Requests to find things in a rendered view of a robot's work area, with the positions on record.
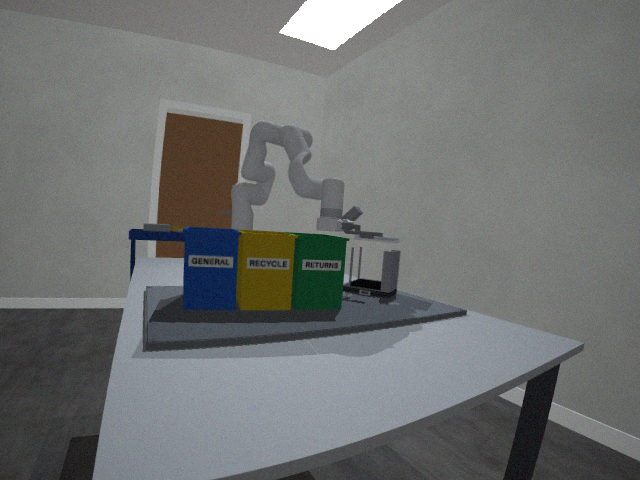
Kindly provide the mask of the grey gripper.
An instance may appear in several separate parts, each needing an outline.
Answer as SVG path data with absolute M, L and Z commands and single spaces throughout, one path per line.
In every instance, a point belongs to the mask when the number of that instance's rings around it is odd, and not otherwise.
M 332 219 L 331 219 L 332 218 Z M 337 225 L 338 224 L 338 225 Z M 346 234 L 359 235 L 360 238 L 374 239 L 374 236 L 383 237 L 383 233 L 378 232 L 366 232 L 360 230 L 360 225 L 354 225 L 353 221 L 342 220 L 336 217 L 322 217 L 317 218 L 317 230 L 322 231 L 341 231 Z M 353 231 L 355 229 L 355 231 Z M 359 231 L 359 232 L 358 232 Z

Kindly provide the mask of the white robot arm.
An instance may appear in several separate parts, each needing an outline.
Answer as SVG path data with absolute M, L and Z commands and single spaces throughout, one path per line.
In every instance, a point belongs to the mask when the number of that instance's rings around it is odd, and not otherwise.
M 284 147 L 290 160 L 288 177 L 294 191 L 300 197 L 321 200 L 320 216 L 355 221 L 363 214 L 359 207 L 353 206 L 342 217 L 342 179 L 322 180 L 307 175 L 303 165 L 312 157 L 309 148 L 313 142 L 308 130 L 295 125 L 280 126 L 269 121 L 259 121 L 251 130 L 249 146 L 241 169 L 244 179 L 256 181 L 257 184 L 240 182 L 232 187 L 231 229 L 253 230 L 251 205 L 261 206 L 268 200 L 275 178 L 275 168 L 271 163 L 265 162 L 265 142 Z

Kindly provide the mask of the green open-top bin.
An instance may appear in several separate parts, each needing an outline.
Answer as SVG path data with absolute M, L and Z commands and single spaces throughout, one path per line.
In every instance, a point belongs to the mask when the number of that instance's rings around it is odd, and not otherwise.
M 295 310 L 341 309 L 349 238 L 291 233 L 295 238 L 291 306 Z

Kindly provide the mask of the blue bin labelled general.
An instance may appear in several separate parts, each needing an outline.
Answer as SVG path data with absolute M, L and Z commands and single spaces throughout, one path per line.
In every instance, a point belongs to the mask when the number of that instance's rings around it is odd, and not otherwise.
M 183 309 L 236 310 L 238 244 L 242 233 L 203 227 L 186 227 L 183 232 Z

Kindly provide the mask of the yellow recycle bin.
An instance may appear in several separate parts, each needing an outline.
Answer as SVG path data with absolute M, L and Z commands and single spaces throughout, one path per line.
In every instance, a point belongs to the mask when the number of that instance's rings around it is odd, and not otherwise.
M 298 236 L 274 231 L 238 231 L 242 233 L 236 287 L 240 310 L 291 310 Z

